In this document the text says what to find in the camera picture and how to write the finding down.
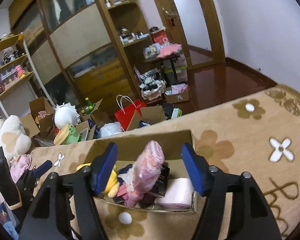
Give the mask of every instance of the white flower center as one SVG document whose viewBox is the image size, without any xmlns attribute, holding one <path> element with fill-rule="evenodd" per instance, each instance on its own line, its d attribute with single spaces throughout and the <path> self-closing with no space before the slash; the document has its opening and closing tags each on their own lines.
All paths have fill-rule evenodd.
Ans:
<svg viewBox="0 0 300 240">
<path fill-rule="evenodd" d="M 122 212 L 120 215 L 119 215 L 119 221 L 121 223 L 123 223 L 124 225 L 129 225 L 132 223 L 132 217 L 129 213 L 127 212 Z"/>
<path fill-rule="evenodd" d="M 246 110 L 248 112 L 253 112 L 255 110 L 255 107 L 253 104 L 246 104 Z"/>
</svg>

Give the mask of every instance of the wooden floor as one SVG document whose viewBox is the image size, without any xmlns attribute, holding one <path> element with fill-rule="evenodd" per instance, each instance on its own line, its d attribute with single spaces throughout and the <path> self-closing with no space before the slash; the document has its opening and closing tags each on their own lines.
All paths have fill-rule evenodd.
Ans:
<svg viewBox="0 0 300 240">
<path fill-rule="evenodd" d="M 235 61 L 188 71 L 191 98 L 175 104 L 184 114 L 216 106 L 270 87 L 276 83 Z"/>
</svg>

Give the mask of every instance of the white bag handle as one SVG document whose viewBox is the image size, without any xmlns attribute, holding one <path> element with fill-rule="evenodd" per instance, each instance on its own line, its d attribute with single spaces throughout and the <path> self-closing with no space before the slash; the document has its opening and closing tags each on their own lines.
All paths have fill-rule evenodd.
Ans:
<svg viewBox="0 0 300 240">
<path fill-rule="evenodd" d="M 116 97 L 117 104 L 118 104 L 118 106 L 120 107 L 120 109 L 123 111 L 124 114 L 126 114 L 126 113 L 125 113 L 125 111 L 124 111 L 124 109 L 123 109 L 123 106 L 122 106 L 122 99 L 123 99 L 123 98 L 127 99 L 128 101 L 130 101 L 130 102 L 134 105 L 134 107 L 137 109 L 136 105 L 134 104 L 134 102 L 132 101 L 132 99 L 131 99 L 130 97 L 128 97 L 128 96 L 123 96 L 123 95 L 117 95 L 117 97 Z"/>
</svg>

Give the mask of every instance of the wall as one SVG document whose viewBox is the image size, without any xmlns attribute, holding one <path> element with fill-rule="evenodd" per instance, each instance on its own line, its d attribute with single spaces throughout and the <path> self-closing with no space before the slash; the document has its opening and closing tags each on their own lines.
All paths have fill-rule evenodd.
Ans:
<svg viewBox="0 0 300 240">
<path fill-rule="evenodd" d="M 138 0 L 138 2 L 149 29 L 153 26 L 164 27 L 154 0 Z"/>
<path fill-rule="evenodd" d="M 174 0 L 187 43 L 211 50 L 208 29 L 199 0 Z"/>
<path fill-rule="evenodd" d="M 231 57 L 300 92 L 300 7 L 295 0 L 214 0 Z"/>
<path fill-rule="evenodd" d="M 4 0 L 0 5 L 0 37 L 4 33 L 10 33 L 8 7 L 11 2 L 12 0 Z M 29 102 L 34 99 L 36 95 L 29 82 L 26 82 L 2 99 L 2 104 L 9 115 L 22 117 L 30 112 Z"/>
</svg>

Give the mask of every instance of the metal screw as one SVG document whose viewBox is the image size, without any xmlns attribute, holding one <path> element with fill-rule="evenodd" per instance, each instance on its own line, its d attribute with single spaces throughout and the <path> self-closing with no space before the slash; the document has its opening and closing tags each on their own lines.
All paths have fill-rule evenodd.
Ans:
<svg viewBox="0 0 300 240">
<path fill-rule="evenodd" d="M 89 166 L 84 166 L 83 167 L 83 172 L 89 172 L 90 171 L 90 167 Z"/>
<path fill-rule="evenodd" d="M 57 176 L 56 172 L 52 172 L 49 174 L 49 179 L 54 179 Z"/>
<path fill-rule="evenodd" d="M 251 178 L 251 174 L 247 171 L 245 171 L 244 173 L 242 173 L 242 175 L 246 178 L 246 179 L 250 179 Z"/>
<path fill-rule="evenodd" d="M 218 167 L 217 166 L 209 166 L 209 171 L 211 172 L 217 172 L 218 171 Z"/>
</svg>

